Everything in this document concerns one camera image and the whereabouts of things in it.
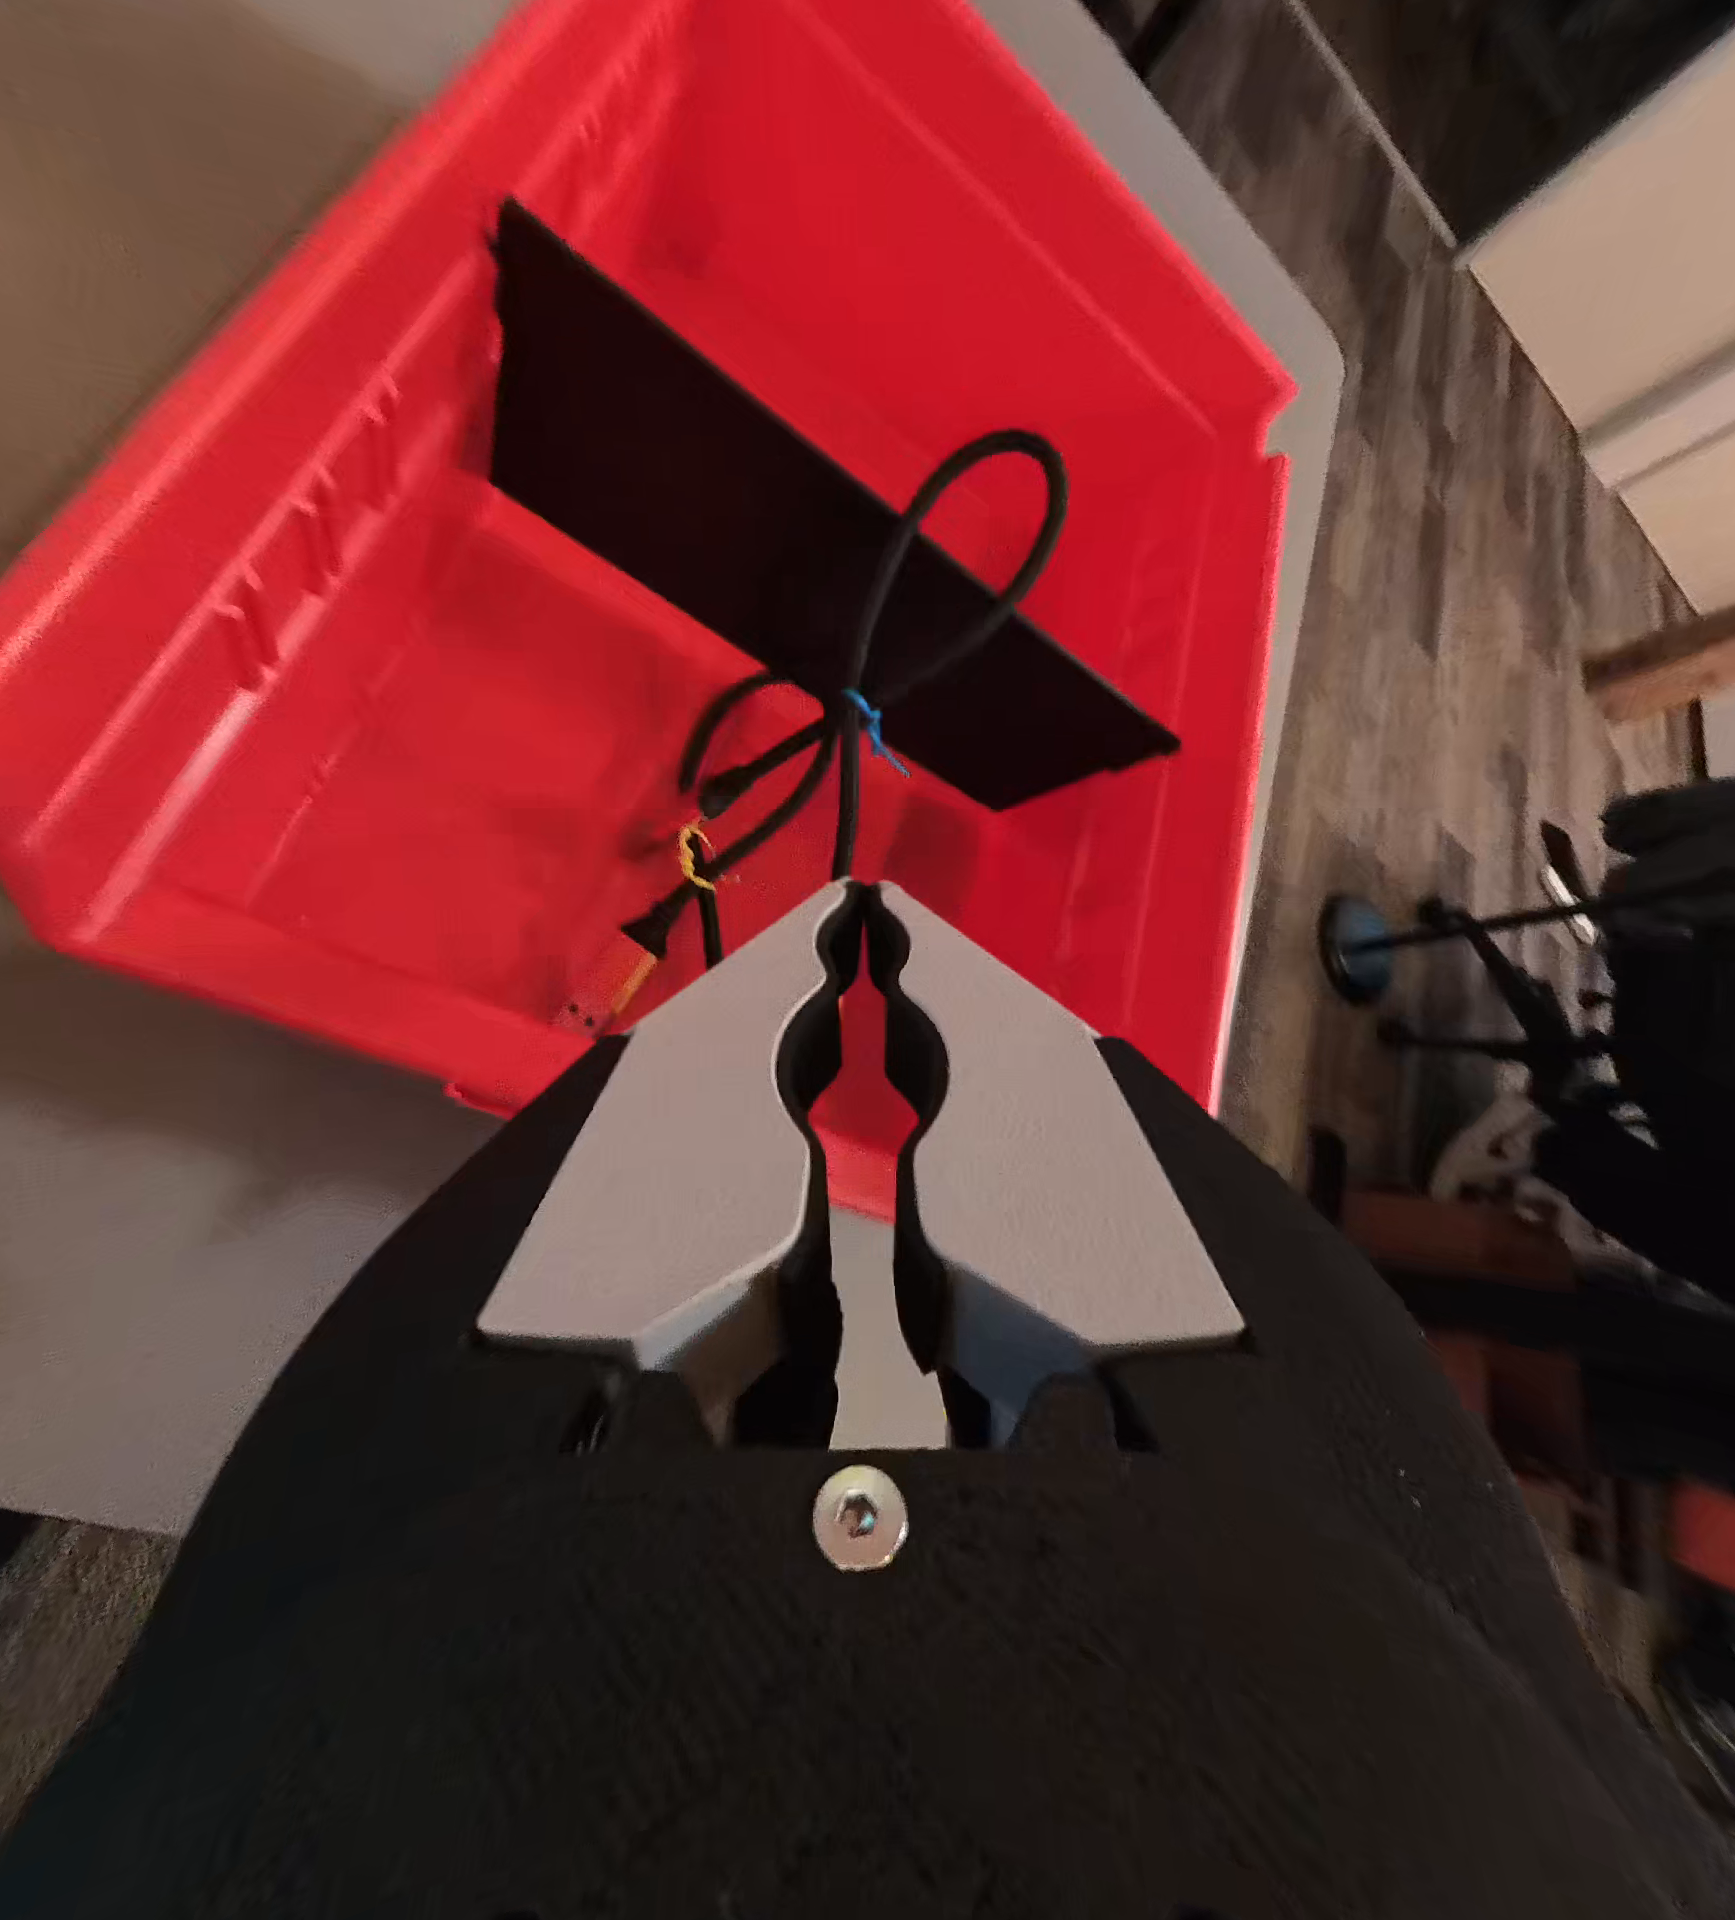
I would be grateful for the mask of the red plastic bin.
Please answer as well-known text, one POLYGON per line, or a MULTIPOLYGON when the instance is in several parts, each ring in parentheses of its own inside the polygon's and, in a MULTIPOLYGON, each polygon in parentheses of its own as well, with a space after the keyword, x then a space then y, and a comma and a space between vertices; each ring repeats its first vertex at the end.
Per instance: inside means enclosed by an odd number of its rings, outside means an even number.
POLYGON ((500 492, 516 205, 902 508, 1032 426, 1072 518, 896 709, 858 871, 1192 1094, 1228 1053, 1306 376, 1082 101, 1066 4, 530 4, 0 581, 0 885, 40 942, 508 1118, 662 880, 736 614, 500 492))

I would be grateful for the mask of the black bin divider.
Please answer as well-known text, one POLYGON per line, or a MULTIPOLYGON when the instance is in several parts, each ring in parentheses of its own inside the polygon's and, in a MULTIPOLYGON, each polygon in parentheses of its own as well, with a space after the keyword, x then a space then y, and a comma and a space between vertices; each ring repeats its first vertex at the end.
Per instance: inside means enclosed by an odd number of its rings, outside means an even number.
POLYGON ((492 482, 812 698, 880 712, 990 811, 1176 757, 1180 736, 510 198, 496 236, 492 482))

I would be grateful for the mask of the black usb-c cable yellow tie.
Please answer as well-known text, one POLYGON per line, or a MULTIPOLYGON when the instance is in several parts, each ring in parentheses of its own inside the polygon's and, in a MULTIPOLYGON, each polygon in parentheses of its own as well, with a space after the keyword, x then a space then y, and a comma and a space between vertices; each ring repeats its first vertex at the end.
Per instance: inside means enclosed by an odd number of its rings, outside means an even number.
POLYGON ((678 880, 648 909, 620 924, 572 976, 554 1009, 554 1024, 582 1040, 612 1034, 668 960, 678 924, 694 915, 704 969, 726 956, 718 854, 700 816, 678 832, 678 880))

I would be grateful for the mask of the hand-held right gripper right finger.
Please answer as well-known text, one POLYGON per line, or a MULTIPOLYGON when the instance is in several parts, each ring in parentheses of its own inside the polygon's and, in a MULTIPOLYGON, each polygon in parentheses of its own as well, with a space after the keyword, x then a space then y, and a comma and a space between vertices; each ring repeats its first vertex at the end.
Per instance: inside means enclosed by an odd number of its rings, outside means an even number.
POLYGON ((868 890, 902 1335, 950 1444, 1008 1444, 1048 1382, 1236 1346, 1246 1321, 1096 1031, 892 883, 868 890))

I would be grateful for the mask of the black usb-c cable blue tie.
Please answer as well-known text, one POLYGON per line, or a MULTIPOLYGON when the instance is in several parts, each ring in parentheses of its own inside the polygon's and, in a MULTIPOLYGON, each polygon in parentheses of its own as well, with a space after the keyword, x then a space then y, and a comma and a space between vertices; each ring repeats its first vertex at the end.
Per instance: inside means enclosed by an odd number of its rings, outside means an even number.
POLYGON ((948 672, 974 660, 1014 619, 1028 590, 1040 581, 1054 556, 1068 522, 1070 497, 1070 468, 1064 457, 1036 430, 1002 429, 954 448, 928 474, 888 537, 854 621, 840 690, 822 694, 820 717, 782 736, 760 755, 708 772, 710 749, 736 710, 762 693, 784 684, 784 677, 768 671, 750 675, 716 694, 708 709, 700 712, 688 734, 678 772, 678 790, 692 803, 692 821, 680 831, 678 840, 682 880, 656 904, 652 915, 664 926, 672 926, 680 921, 684 907, 694 904, 704 969, 712 971, 726 958, 726 935, 718 907, 720 885, 800 816, 830 772, 836 772, 838 779, 832 879, 848 880, 852 876, 860 825, 862 758, 876 757, 890 765, 896 774, 908 777, 908 766, 884 745, 884 709, 902 702, 912 693, 930 688, 948 672), (1022 565, 1000 589, 988 610, 976 614, 950 640, 940 643, 920 668, 896 678, 886 690, 872 690, 868 677, 880 627, 910 551, 922 539, 928 516, 962 479, 1002 459, 1032 462, 1044 480, 1042 516, 1022 565), (788 797, 728 849, 710 852, 706 825, 744 801, 760 780, 794 761, 804 761, 804 768, 788 797))

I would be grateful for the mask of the black office chair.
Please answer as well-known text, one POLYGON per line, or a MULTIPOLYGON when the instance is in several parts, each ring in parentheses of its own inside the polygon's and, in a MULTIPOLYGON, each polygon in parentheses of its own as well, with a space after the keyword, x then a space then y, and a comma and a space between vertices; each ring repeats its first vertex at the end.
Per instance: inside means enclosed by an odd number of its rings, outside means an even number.
POLYGON ((1570 837, 1542 831, 1540 907, 1480 916, 1424 900, 1408 926, 1336 895, 1320 966, 1336 996, 1386 996, 1398 955, 1464 948, 1514 1033, 1384 1045, 1522 1068, 1540 1118, 1528 1168, 1600 1236, 1735 1314, 1735 779, 1664 787, 1600 818, 1610 867, 1588 885, 1570 837))

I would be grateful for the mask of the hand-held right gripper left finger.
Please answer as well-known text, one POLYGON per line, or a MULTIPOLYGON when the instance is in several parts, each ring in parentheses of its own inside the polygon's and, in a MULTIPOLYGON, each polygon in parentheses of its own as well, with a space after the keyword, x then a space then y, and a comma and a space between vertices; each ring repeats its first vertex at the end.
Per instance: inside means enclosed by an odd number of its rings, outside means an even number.
POLYGON ((830 1447, 844 1314, 812 1109, 858 964, 840 880, 638 1020, 478 1332, 684 1380, 742 1444, 830 1447))

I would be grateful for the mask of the wooden post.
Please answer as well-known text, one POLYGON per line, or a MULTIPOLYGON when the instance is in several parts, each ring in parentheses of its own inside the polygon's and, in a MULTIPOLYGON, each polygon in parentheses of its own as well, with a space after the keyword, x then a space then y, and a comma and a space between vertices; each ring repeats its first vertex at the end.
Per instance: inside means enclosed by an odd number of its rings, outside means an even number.
POLYGON ((1638 637, 1582 667, 1612 725, 1638 725, 1735 690, 1735 604, 1638 637))

